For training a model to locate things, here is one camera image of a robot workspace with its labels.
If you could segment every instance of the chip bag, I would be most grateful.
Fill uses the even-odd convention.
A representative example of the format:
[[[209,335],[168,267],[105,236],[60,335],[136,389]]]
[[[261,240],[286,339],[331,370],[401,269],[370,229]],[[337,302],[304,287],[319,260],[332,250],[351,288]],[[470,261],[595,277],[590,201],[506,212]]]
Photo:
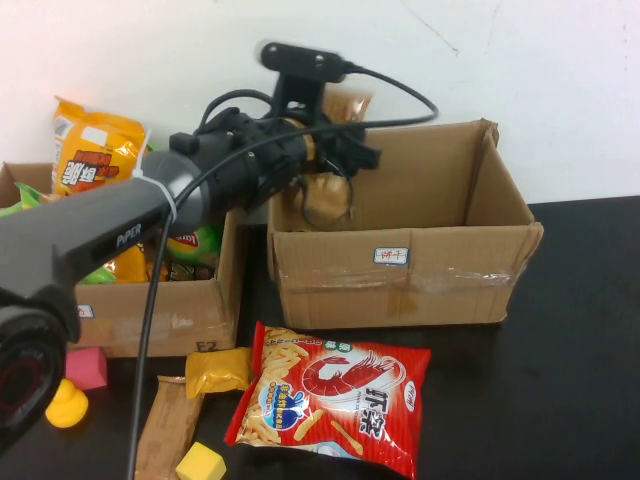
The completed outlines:
[[[223,229],[223,222],[203,225],[195,232],[167,240],[167,251],[183,264],[217,268]]]
[[[415,479],[429,350],[341,343],[258,323],[229,445],[294,447]]]
[[[141,123],[118,115],[88,113],[58,98],[53,118],[52,191],[72,195],[131,177],[144,144]]]
[[[144,283],[146,281],[147,268],[144,253],[138,245],[134,245],[84,277],[80,283],[100,285],[103,283]]]

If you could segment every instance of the white wall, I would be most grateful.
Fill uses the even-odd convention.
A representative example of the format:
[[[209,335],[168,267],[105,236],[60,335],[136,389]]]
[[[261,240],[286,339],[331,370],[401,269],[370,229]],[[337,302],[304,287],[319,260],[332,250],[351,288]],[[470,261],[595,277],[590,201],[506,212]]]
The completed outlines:
[[[253,56],[264,38],[391,74],[441,123],[499,122],[529,202],[640,194],[634,0],[0,0],[0,158],[51,159],[54,94],[149,124],[166,145],[218,94],[270,93],[275,74]],[[370,119],[420,111],[358,81],[376,88]]]

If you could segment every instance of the black cable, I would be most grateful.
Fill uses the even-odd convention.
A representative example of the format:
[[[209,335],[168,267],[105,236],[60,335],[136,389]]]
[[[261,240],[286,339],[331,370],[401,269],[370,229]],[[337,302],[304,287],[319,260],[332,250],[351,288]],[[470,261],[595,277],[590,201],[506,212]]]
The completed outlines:
[[[229,154],[227,157],[222,159],[219,163],[212,166],[209,170],[202,173],[197,178],[193,179],[185,188],[180,192],[180,194],[175,198],[176,208],[180,209],[180,207],[186,202],[189,195],[193,193],[203,182],[205,182],[211,175],[213,175],[220,168],[226,166],[228,163],[232,162],[236,158],[249,153],[251,150],[255,148],[262,147],[269,143],[279,142],[282,140],[288,140],[290,138],[304,136],[304,135],[315,135],[320,133],[330,133],[330,132],[338,132],[344,130],[355,130],[362,128],[387,128],[387,127],[400,127],[400,126],[408,126],[408,125],[416,125],[419,123],[425,123],[433,120],[438,116],[438,108],[426,97],[412,88],[400,83],[386,75],[383,75],[378,72],[374,72],[371,70],[367,70],[362,67],[358,67],[355,65],[351,65],[351,68],[348,73],[359,73],[363,75],[369,75],[374,78],[378,78],[384,82],[387,82],[395,87],[398,87],[400,90],[408,93],[413,96],[424,105],[427,106],[431,110],[432,113],[429,115],[425,115],[422,117],[415,117],[409,119],[400,119],[400,120],[379,120],[379,121],[371,121],[371,122],[355,122],[355,123],[342,123],[338,125],[322,125],[318,127],[310,127],[300,130],[295,130],[291,132],[285,132],[278,135],[274,135],[273,137],[266,138],[264,140],[260,140],[259,142],[255,142],[251,145],[247,145],[242,147],[233,153]],[[221,103],[230,100],[232,98],[239,98],[243,95],[240,95],[238,92],[243,92],[244,90],[235,90],[234,92],[229,92],[226,95],[222,95],[215,99],[213,102],[209,104],[207,110],[205,110],[206,116],[203,116],[203,122],[206,123],[206,119],[211,114],[211,112],[218,107]],[[260,96],[270,97],[261,92],[257,92],[255,90],[246,90],[245,92],[252,98],[258,98],[254,94],[257,93]],[[142,386],[144,384],[144,370],[146,366],[146,356],[147,350],[149,346],[149,335],[151,333],[151,321],[153,319],[153,308],[156,299],[156,293],[158,291],[158,283],[160,281],[160,272],[162,271],[162,257],[164,255],[165,246],[167,243],[167,238],[169,236],[169,227],[172,223],[172,216],[169,215],[167,221],[165,222],[162,233],[160,245],[158,245],[158,249],[156,251],[156,258],[153,263],[153,273],[151,275],[151,281],[149,282],[149,290],[147,293],[147,303],[145,306],[144,317],[142,321],[142,331],[140,333],[140,347],[138,351],[138,361],[136,363],[136,377],[135,377],[135,385],[134,385],[134,397],[133,397],[133,424],[131,426],[131,435],[129,438],[129,462],[127,468],[127,478],[128,480],[134,480],[135,469],[136,469],[136,456],[138,452],[138,432],[140,427],[140,417],[141,417],[141,402],[142,402]]]
[[[162,272],[162,257],[169,237],[169,227],[173,222],[173,214],[169,213],[167,220],[162,227],[160,234],[160,244],[156,251],[156,258],[153,261],[153,272],[149,281],[147,291],[147,303],[144,307],[144,317],[142,320],[142,331],[140,332],[140,346],[138,347],[138,361],[136,362],[136,376],[133,387],[133,414],[131,422],[131,432],[129,436],[129,463],[127,464],[127,477],[133,480],[136,473],[136,456],[138,453],[138,434],[142,421],[142,387],[144,385],[144,369],[147,362],[147,350],[149,347],[149,335],[151,334],[151,320],[153,319],[153,309],[156,303],[156,293]]]
[[[266,103],[267,105],[269,105],[270,107],[273,107],[271,97],[266,93],[260,92],[258,90],[253,90],[250,88],[233,90],[231,92],[225,93],[224,95],[220,95],[218,98],[213,100],[209,105],[207,105],[207,108],[205,108],[204,114],[202,115],[202,120],[200,120],[200,126],[198,126],[198,130],[202,129],[202,127],[204,127],[204,125],[207,123],[207,120],[209,119],[209,115],[211,115],[211,112],[213,112],[216,108],[218,108],[224,102],[228,102],[229,100],[232,100],[234,98],[255,98],[256,100],[260,100]]]

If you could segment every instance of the box flap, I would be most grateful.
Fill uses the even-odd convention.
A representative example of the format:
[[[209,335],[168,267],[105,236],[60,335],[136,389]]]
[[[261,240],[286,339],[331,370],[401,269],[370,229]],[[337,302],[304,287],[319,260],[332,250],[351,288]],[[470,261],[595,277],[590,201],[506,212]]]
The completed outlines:
[[[267,205],[267,269],[269,270],[269,278],[271,278],[272,282],[276,281],[276,256],[273,252],[273,233],[276,231],[276,224],[279,223],[279,219],[277,218],[279,213],[279,207],[277,204],[281,201],[280,195],[276,195],[274,198],[269,200]]]
[[[8,164],[0,169],[0,208],[10,207],[20,201],[20,192],[13,185],[15,180]]]
[[[463,225],[484,129],[476,121],[369,132],[367,143],[382,156],[377,170],[354,179],[353,228]]]
[[[232,329],[238,325],[242,296],[242,278],[246,264],[245,232],[238,226],[241,210],[227,213],[222,234],[220,263],[216,271],[219,285],[221,319]]]
[[[507,171],[494,138],[487,136],[466,224],[528,225],[534,221],[522,195]]]
[[[16,182],[26,183],[41,193],[51,193],[51,163],[12,163],[9,165]]]

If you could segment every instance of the label sticker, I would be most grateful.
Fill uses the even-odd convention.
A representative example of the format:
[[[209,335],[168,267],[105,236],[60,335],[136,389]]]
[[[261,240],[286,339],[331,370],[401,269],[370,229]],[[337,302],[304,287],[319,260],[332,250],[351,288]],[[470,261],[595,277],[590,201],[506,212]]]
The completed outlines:
[[[380,247],[373,253],[373,263],[382,265],[406,265],[409,262],[409,249],[405,247]]]
[[[95,143],[104,147],[107,144],[107,136],[109,134],[104,130],[100,130],[94,127],[84,127],[80,137],[87,142]]]
[[[91,305],[78,305],[78,316],[80,318],[95,317],[95,315],[93,314],[93,308],[91,308]]]
[[[275,430],[289,430],[298,420],[305,417],[309,408],[309,399],[304,393],[292,395],[293,389],[288,383],[272,381],[260,392],[262,419]]]
[[[65,117],[57,117],[53,121],[53,131],[56,137],[60,137],[62,140],[67,138],[69,134],[69,130],[71,127],[75,125],[71,120],[66,119]]]
[[[199,352],[215,352],[216,342],[196,342],[196,349]]]

